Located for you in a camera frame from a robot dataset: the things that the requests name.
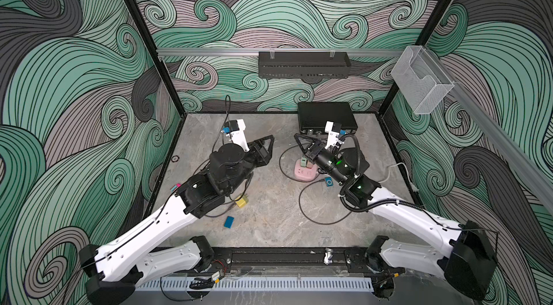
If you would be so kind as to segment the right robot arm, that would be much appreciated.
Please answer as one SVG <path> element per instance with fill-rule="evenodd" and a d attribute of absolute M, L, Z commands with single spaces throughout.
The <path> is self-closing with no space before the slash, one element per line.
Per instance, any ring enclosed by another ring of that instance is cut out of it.
<path fill-rule="evenodd" d="M 490 230 L 471 220 L 459 223 L 433 214 L 369 178 L 359 142 L 355 135 L 350 137 L 352 161 L 338 152 L 348 135 L 338 135 L 331 143 L 300 133 L 294 136 L 303 155 L 340 185 L 338 198 L 349 212 L 383 217 L 425 242 L 414 245 L 381 237 L 368 252 L 377 265 L 427 273 L 475 301 L 484 300 L 498 267 Z"/>

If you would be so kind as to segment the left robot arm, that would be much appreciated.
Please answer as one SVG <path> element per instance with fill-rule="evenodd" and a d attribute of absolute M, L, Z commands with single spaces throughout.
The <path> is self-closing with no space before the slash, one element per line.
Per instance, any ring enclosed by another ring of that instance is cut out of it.
<path fill-rule="evenodd" d="M 215 253 L 204 236 L 165 250 L 157 247 L 222 206 L 256 168 L 269 164 L 273 146 L 272 135 L 221 146 L 211 153 L 201 171 L 177 187 L 149 217 L 110 243 L 81 249 L 79 260 L 88 277 L 88 301 L 121 304 L 149 281 L 177 271 L 209 269 Z"/>

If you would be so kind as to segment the blue mp3 player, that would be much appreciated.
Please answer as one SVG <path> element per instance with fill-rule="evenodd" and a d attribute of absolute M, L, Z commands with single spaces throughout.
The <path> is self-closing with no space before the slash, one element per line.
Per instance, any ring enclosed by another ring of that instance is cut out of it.
<path fill-rule="evenodd" d="M 331 187 L 331 186 L 334 185 L 334 182 L 333 182 L 332 178 L 327 177 L 327 178 L 325 178 L 325 184 L 326 184 L 327 187 Z"/>

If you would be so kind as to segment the teal small block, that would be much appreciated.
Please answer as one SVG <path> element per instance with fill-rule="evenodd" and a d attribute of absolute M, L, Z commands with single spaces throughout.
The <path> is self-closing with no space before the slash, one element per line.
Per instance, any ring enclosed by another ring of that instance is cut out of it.
<path fill-rule="evenodd" d="M 234 220 L 235 220 L 234 217 L 227 216 L 227 218 L 224 222 L 224 227 L 230 229 L 233 226 Z"/>

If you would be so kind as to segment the yellow charger cube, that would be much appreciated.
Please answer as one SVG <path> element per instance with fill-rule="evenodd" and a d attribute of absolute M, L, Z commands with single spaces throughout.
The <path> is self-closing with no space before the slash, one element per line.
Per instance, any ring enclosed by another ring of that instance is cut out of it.
<path fill-rule="evenodd" d="M 243 195 L 239 200 L 236 201 L 236 206 L 238 208 L 243 208 L 249 202 L 247 195 Z"/>

